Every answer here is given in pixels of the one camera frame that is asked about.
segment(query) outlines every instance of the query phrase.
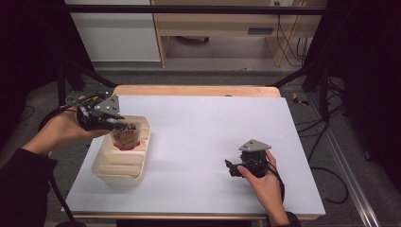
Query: tripod leg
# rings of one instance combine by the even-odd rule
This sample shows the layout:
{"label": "tripod leg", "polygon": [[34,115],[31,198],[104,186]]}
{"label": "tripod leg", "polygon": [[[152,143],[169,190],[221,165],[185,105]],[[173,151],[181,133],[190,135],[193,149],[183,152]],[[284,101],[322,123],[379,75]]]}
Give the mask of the tripod leg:
{"label": "tripod leg", "polygon": [[64,67],[64,77],[67,79],[68,83],[74,91],[82,91],[85,88],[85,83],[80,77],[79,72],[74,71],[71,67]]}
{"label": "tripod leg", "polygon": [[57,80],[57,89],[59,93],[59,106],[65,105],[65,99],[66,99],[64,66],[65,66],[64,63],[61,63]]}
{"label": "tripod leg", "polygon": [[323,74],[321,76],[319,111],[321,112],[322,118],[326,123],[328,123],[329,120],[328,106],[327,106],[327,89],[328,89],[328,73],[327,69],[323,67]]}
{"label": "tripod leg", "polygon": [[78,64],[74,61],[70,61],[69,63],[73,68],[75,68],[79,72],[84,73],[85,75],[91,77],[92,79],[99,81],[100,83],[104,84],[107,87],[113,88],[113,87],[116,87],[119,85],[119,84],[113,83],[113,82],[103,78],[102,76],[98,75],[97,73],[81,66],[80,64]]}
{"label": "tripod leg", "polygon": [[293,72],[291,75],[289,75],[288,77],[284,78],[284,79],[280,79],[279,81],[273,83],[272,85],[268,85],[268,86],[273,86],[276,88],[280,88],[284,85],[286,85],[287,83],[293,81],[294,79],[306,75],[310,72],[311,69],[313,69],[313,67],[315,66],[314,62],[311,62],[308,65],[304,65],[304,67],[302,67],[301,69]]}

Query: white cabinet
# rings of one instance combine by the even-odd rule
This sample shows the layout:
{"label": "white cabinet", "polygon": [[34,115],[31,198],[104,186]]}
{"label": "white cabinet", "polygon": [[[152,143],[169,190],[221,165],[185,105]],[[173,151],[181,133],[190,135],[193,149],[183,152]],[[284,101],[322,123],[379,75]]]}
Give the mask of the white cabinet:
{"label": "white cabinet", "polygon": [[[149,0],[65,0],[68,5],[150,5]],[[91,61],[160,61],[151,13],[71,13]]]}

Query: gray floor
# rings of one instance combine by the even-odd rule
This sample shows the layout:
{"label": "gray floor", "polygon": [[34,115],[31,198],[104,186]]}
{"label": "gray floor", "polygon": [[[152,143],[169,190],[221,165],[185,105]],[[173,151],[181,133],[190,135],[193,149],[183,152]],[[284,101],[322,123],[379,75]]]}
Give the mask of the gray floor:
{"label": "gray floor", "polygon": [[[172,39],[166,67],[158,63],[136,62],[120,64],[98,63],[98,73],[117,83],[127,84],[239,84],[239,85],[266,85],[284,78],[298,67],[285,64],[283,67],[274,66],[269,50],[263,38],[217,38],[211,37],[208,44],[197,40]],[[293,93],[297,93],[301,100],[313,103],[317,97],[314,93],[304,94],[300,84],[304,78],[292,81],[282,87],[280,92],[288,100],[288,106],[297,124],[297,129],[304,129],[309,124],[299,124],[316,120],[312,105],[304,106],[292,101]],[[87,91],[104,87],[94,84],[90,79]],[[33,91],[27,98],[27,107],[22,121],[14,130],[12,138],[0,152],[0,166],[11,155],[11,151],[27,142],[35,133],[39,121],[54,107],[57,106],[57,87],[50,83]],[[330,109],[341,104],[340,98],[331,98]],[[401,226],[401,196],[383,171],[380,164],[367,162],[361,144],[348,120],[339,112],[330,118],[330,132],[334,134],[334,144],[344,154],[347,163],[355,174],[355,179],[362,189],[368,204],[372,207],[374,217],[379,222],[364,223],[363,212],[358,210],[360,200],[351,196],[344,204],[333,204],[323,200],[326,216],[313,221],[303,222],[304,226]],[[308,155],[317,139],[314,134],[322,131],[318,125],[309,131],[300,133],[300,138]],[[336,161],[336,152],[333,151],[333,140],[323,136],[316,147],[311,165],[323,166],[342,176],[341,167]],[[86,154],[87,146],[91,141],[81,141],[69,148],[56,150],[52,157],[59,160],[55,171],[61,192],[68,192]],[[333,175],[325,172],[313,171],[317,186],[325,198],[341,200],[345,195],[341,182]],[[46,226],[55,226],[56,223],[66,221],[61,206],[51,192],[49,195],[49,209]],[[114,220],[83,219],[88,226],[115,226]]]}

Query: hand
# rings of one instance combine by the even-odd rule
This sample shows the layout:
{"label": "hand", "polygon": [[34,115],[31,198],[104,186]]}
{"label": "hand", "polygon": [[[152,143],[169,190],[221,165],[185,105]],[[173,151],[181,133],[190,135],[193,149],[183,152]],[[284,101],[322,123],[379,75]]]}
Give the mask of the hand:
{"label": "hand", "polygon": [[86,131],[81,128],[76,110],[76,107],[71,107],[51,118],[22,148],[46,156],[51,150],[62,148],[76,140],[96,138],[109,133],[105,130]]}
{"label": "hand", "polygon": [[[269,150],[265,150],[269,162],[277,168],[276,160]],[[250,170],[244,166],[238,166],[238,171],[250,183],[257,199],[263,205],[270,219],[270,225],[289,224],[289,220],[281,200],[280,184],[278,179],[270,171],[262,178],[256,178]]]}

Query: person's left hand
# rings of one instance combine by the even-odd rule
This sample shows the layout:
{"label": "person's left hand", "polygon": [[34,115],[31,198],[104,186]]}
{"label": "person's left hand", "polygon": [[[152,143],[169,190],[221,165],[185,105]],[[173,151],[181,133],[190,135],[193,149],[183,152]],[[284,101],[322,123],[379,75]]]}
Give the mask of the person's left hand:
{"label": "person's left hand", "polygon": [[77,108],[71,107],[51,118],[44,127],[22,148],[46,156],[51,150],[62,148],[79,139],[96,138],[109,131],[86,131],[77,121]]}

